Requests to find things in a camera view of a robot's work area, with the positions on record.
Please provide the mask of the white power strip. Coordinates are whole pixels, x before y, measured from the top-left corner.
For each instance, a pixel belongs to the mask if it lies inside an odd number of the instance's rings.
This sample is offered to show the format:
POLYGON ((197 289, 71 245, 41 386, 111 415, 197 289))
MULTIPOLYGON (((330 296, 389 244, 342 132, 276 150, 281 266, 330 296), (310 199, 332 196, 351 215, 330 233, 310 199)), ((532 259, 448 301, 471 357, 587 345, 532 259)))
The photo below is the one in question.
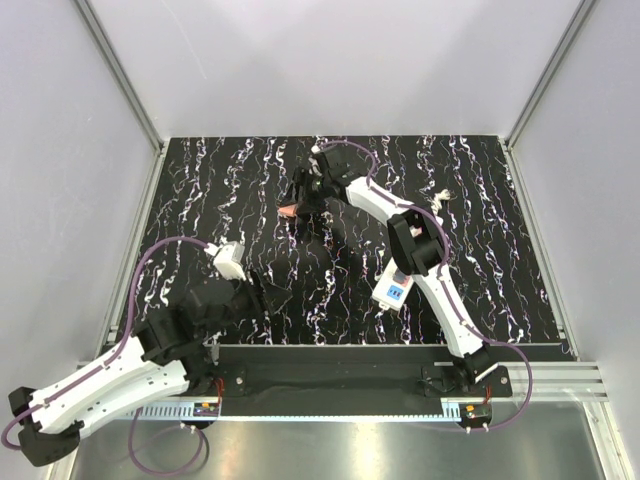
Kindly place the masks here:
POLYGON ((393 276, 397 271, 402 272, 396 263, 390 260, 373 289, 371 297, 383 310, 399 311, 414 284, 413 278, 406 274, 407 279, 404 282, 395 281, 393 276))

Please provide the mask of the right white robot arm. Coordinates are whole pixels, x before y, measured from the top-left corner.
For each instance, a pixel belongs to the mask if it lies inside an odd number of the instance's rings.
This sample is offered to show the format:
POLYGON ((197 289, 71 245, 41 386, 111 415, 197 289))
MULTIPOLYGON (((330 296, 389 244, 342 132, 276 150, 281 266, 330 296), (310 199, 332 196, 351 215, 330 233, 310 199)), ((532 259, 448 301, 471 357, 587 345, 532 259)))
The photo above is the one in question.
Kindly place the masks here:
POLYGON ((365 176, 319 174, 304 167, 294 170, 280 211, 310 215, 328 198, 360 209, 386 226, 396 267, 426 296, 445 334, 456 368, 455 387, 466 396, 480 394, 497 363, 455 289, 448 264, 449 242, 440 221, 426 208, 393 195, 365 176))

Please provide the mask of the dark blue plug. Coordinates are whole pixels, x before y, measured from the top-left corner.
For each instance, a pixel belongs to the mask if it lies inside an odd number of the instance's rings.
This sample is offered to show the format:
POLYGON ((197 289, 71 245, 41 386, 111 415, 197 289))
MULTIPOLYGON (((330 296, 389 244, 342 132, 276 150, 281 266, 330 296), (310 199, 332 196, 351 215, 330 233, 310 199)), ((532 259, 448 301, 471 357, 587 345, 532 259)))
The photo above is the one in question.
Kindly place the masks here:
POLYGON ((397 282, 404 282, 407 279, 407 276, 404 273, 397 271, 394 273, 393 278, 397 282))

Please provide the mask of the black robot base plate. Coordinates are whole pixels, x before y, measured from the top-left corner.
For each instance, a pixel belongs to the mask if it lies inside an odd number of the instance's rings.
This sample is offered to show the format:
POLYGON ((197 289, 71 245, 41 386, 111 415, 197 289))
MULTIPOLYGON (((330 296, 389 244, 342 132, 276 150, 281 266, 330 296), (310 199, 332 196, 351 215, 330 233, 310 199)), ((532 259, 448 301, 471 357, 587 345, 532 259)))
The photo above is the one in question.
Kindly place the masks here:
POLYGON ((155 367, 115 393, 125 412, 161 402, 179 417, 203 421, 250 417, 364 417, 444 415, 445 403, 511 398, 517 385, 508 366, 540 378, 546 366, 574 357, 562 344, 491 346, 494 370, 467 379, 443 346, 224 346, 201 379, 184 380, 171 366, 155 367))

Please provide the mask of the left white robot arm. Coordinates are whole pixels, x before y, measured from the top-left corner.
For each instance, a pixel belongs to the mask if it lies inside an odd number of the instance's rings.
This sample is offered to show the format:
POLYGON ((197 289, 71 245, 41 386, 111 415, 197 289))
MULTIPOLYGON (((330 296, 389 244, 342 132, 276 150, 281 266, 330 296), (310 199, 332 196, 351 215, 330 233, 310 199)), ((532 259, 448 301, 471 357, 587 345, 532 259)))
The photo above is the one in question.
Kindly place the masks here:
POLYGON ((205 340, 215 329, 278 313, 290 291, 256 273, 246 280, 212 279, 146 320, 94 361, 52 385, 19 387, 8 396, 18 439, 1 437, 35 467, 72 453, 105 424, 163 398, 208 394, 219 382, 205 340))

